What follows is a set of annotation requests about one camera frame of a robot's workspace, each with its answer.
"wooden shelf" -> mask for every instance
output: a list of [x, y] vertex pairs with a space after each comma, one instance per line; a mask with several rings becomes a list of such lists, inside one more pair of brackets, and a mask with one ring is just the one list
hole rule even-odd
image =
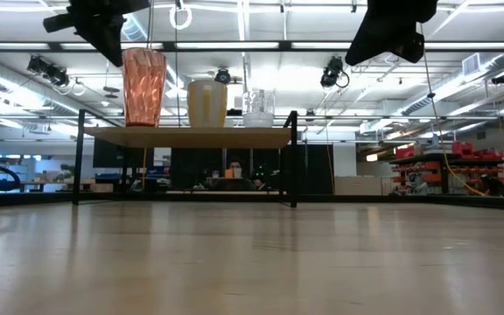
[[85, 133], [130, 148], [279, 149], [291, 140], [289, 128], [95, 127]]

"spotlight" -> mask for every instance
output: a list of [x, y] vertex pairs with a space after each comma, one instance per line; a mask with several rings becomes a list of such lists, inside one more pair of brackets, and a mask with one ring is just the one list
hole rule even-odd
[[347, 52], [346, 63], [355, 66], [384, 52], [416, 63], [424, 56], [425, 38], [417, 22], [437, 13], [438, 0], [368, 0], [367, 13]]
[[69, 76], [67, 75], [67, 70], [65, 68], [56, 67], [55, 65], [50, 65], [48, 67], [44, 78], [48, 79], [54, 86], [58, 88], [64, 88], [69, 85]]
[[[314, 114], [314, 109], [307, 109], [306, 110], [306, 115], [307, 116], [315, 116], [316, 114]], [[314, 119], [305, 119], [308, 123], [312, 123], [314, 122]]]
[[[342, 74], [347, 77], [347, 84], [345, 86], [338, 85], [338, 79]], [[343, 61], [341, 61], [341, 57], [334, 56], [330, 59], [328, 65], [324, 68], [320, 84], [323, 88], [331, 88], [334, 85], [339, 88], [346, 88], [349, 85], [349, 76], [343, 71]]]
[[149, 8], [149, 0], [69, 0], [67, 13], [44, 19], [46, 32], [75, 27], [84, 38], [116, 67], [122, 62], [120, 32], [123, 14]]
[[215, 75], [215, 80], [219, 83], [228, 84], [231, 82], [231, 75], [228, 73], [228, 69], [221, 68]]
[[34, 75], [41, 75], [58, 88], [64, 88], [69, 85], [69, 76], [64, 67], [56, 66], [39, 56], [31, 56], [26, 70]]
[[498, 76], [497, 78], [492, 78], [491, 83], [493, 83], [494, 85], [504, 84], [504, 74]]

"white container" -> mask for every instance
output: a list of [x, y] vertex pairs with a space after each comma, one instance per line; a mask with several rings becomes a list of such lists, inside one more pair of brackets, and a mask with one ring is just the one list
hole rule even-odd
[[188, 84], [190, 126], [223, 127], [227, 117], [227, 86], [214, 80]]
[[271, 128], [276, 111], [276, 97], [264, 90], [249, 91], [242, 96], [244, 127]]

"desk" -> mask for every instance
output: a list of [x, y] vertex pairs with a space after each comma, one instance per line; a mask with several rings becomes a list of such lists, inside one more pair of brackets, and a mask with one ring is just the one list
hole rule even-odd
[[[291, 111], [283, 128], [152, 128], [152, 127], [96, 127], [85, 128], [85, 109], [80, 110], [77, 147], [75, 152], [75, 185], [73, 203], [79, 204], [78, 180], [81, 175], [83, 135], [88, 134], [112, 144], [129, 148], [236, 148], [281, 149], [290, 141], [289, 201], [297, 207], [298, 195], [298, 113]], [[127, 192], [127, 161], [122, 168], [122, 193]], [[280, 168], [284, 170], [284, 158], [280, 154]], [[284, 172], [280, 172], [283, 183]], [[279, 195], [284, 196], [283, 185]]]

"yellow cable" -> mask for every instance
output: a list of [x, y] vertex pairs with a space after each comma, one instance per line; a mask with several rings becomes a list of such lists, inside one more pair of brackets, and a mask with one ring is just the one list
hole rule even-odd
[[[422, 24], [420, 24], [420, 28], [421, 28], [421, 33], [423, 34], [424, 33], [424, 26]], [[427, 84], [429, 86], [429, 93], [432, 94], [433, 90], [431, 87], [431, 77], [429, 76], [429, 64], [427, 63], [427, 52], [426, 51], [423, 53], [423, 59], [425, 61], [425, 72], [427, 73]], [[456, 173], [454, 173], [454, 171], [452, 171], [451, 165], [448, 162], [448, 157], [446, 156], [445, 141], [443, 140], [443, 130], [441, 129], [441, 122], [440, 122], [440, 119], [438, 118], [437, 107], [435, 106], [435, 100], [433, 99], [433, 97], [430, 97], [430, 101], [431, 101], [431, 104], [433, 105], [433, 112], [435, 113], [435, 120], [437, 121], [438, 134], [440, 135], [441, 148], [443, 150], [443, 156], [444, 156], [444, 162], [446, 163], [446, 169], [457, 181], [462, 183], [464, 185], [464, 187], [466, 189], [468, 189], [470, 192], [476, 193], [479, 196], [485, 197], [486, 195], [483, 192], [480, 192], [479, 190], [474, 189], [473, 187], [468, 185], [463, 179], [461, 179], [458, 175], [456, 175]]]

